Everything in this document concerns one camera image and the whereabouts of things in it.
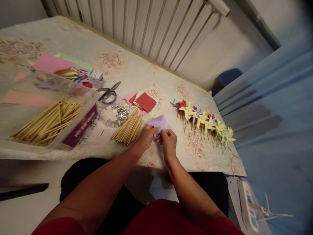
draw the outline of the left hand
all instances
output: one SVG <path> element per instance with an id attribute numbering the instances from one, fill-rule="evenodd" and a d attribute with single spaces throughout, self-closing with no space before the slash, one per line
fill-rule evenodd
<path id="1" fill-rule="evenodd" d="M 146 125 L 142 129 L 140 136 L 137 139 L 137 141 L 134 143 L 134 145 L 136 145 L 136 147 L 142 150 L 143 152 L 146 151 L 152 143 L 152 140 L 154 138 L 153 134 L 158 131 L 159 131 L 159 127 L 153 128 L 153 126 L 151 125 Z"/>

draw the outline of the floor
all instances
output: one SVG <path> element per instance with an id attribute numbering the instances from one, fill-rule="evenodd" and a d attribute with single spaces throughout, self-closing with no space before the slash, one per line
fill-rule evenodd
<path id="1" fill-rule="evenodd" d="M 49 183 L 46 191 L 0 202 L 0 234 L 31 234 L 59 203 L 60 182 L 76 162 L 0 159 L 0 186 Z M 178 201 L 175 189 L 166 182 L 162 169 L 136 167 L 125 186 L 143 204 L 165 198 Z"/>

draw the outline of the power strip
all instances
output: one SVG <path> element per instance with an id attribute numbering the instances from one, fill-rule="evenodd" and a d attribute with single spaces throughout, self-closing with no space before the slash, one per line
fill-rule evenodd
<path id="1" fill-rule="evenodd" d="M 247 227 L 248 231 L 254 231 L 259 233 L 258 222 L 256 219 L 255 211 L 249 206 L 249 203 L 253 204 L 251 188 L 248 183 L 238 180 L 238 189 L 241 202 L 242 219 Z"/>

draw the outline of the blue curtain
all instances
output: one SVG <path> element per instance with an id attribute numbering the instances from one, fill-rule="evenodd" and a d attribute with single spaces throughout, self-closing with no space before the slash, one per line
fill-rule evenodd
<path id="1" fill-rule="evenodd" d="M 248 179 L 270 211 L 274 235 L 312 234 L 313 46 L 310 34 L 273 52 L 215 95 Z M 257 193 L 262 205 L 264 195 Z"/>

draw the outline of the red shirt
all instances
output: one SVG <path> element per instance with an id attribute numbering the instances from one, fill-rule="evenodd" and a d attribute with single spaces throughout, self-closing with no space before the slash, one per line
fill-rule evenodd
<path id="1" fill-rule="evenodd" d="M 210 235 L 243 233 L 227 218 L 210 222 Z M 205 234 L 189 222 L 184 210 L 177 202 L 160 199 L 142 209 L 129 223 L 122 235 L 128 234 Z M 32 235 L 84 235 L 80 223 L 72 218 L 59 218 L 36 229 Z"/>

